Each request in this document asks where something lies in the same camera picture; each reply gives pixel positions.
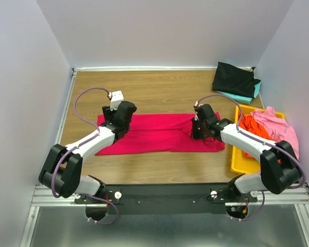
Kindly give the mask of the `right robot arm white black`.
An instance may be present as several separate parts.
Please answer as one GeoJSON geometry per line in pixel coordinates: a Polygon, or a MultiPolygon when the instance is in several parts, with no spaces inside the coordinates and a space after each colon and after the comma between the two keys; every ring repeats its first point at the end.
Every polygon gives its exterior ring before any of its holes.
{"type": "Polygon", "coordinates": [[[259,172],[235,177],[218,193],[219,196],[237,202],[252,191],[270,191],[278,195],[293,188],[294,183],[304,177],[289,142],[276,143],[245,131],[226,118],[220,120],[209,104],[196,103],[194,110],[192,139],[213,138],[235,146],[260,164],[259,172]]]}

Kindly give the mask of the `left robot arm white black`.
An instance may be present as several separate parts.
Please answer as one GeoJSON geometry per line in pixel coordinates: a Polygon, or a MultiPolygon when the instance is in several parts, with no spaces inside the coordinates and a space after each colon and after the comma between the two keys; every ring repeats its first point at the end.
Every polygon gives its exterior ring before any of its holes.
{"type": "Polygon", "coordinates": [[[129,132],[136,106],[123,100],[116,110],[111,111],[109,107],[102,110],[105,121],[93,133],[70,145],[55,144],[50,148],[38,180],[52,190],[54,197],[86,195],[92,203],[103,199],[102,181],[92,176],[82,176],[82,165],[129,132]]]}

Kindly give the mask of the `magenta t shirt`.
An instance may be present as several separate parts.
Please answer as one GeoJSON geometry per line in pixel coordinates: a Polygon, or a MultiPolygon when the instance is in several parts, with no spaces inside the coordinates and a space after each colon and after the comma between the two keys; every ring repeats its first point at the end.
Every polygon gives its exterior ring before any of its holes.
{"type": "Polygon", "coordinates": [[[194,114],[133,115],[130,131],[113,145],[96,153],[103,155],[146,152],[219,152],[225,144],[213,138],[191,139],[194,114]]]}

